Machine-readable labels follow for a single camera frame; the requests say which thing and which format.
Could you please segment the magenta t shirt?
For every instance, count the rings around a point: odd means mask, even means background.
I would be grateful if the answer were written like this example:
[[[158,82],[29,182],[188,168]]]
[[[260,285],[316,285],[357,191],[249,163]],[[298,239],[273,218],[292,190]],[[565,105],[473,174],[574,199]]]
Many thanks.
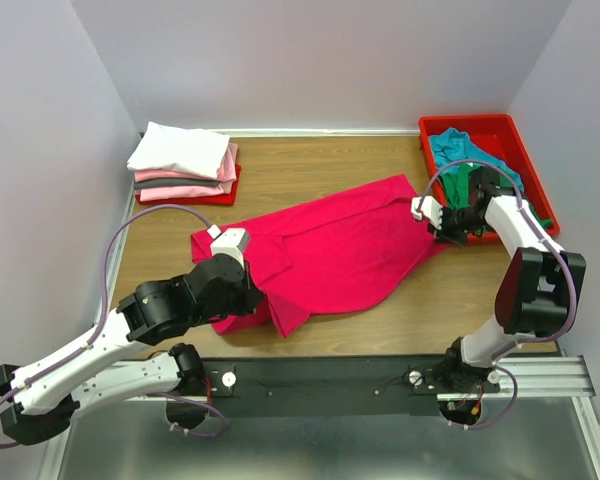
[[[289,337],[312,315],[354,313],[384,301],[443,252],[411,214],[403,175],[241,222],[245,258],[264,299],[256,311],[214,324],[219,335],[272,323]]]

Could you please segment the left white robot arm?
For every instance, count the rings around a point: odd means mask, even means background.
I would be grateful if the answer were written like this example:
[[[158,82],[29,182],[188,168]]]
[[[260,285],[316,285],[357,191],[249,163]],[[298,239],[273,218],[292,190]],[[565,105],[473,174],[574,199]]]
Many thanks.
[[[245,260],[215,254],[186,275],[149,281],[95,327],[29,365],[0,365],[0,424],[12,445],[36,445],[112,402],[146,394],[207,394],[196,349],[132,355],[189,329],[253,313],[263,298]]]

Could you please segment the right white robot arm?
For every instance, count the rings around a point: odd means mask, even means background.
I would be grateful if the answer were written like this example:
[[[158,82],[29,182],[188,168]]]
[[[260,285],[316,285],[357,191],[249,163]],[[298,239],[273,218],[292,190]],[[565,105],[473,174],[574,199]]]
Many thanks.
[[[471,163],[468,206],[452,209],[429,193],[411,202],[414,219],[427,222],[436,242],[463,245],[470,234],[491,230],[510,257],[491,318],[456,339],[442,361],[410,373],[413,385],[439,393],[468,391],[491,380],[497,362],[515,349],[566,334],[575,323],[586,271],[584,257],[550,237],[504,170]]]

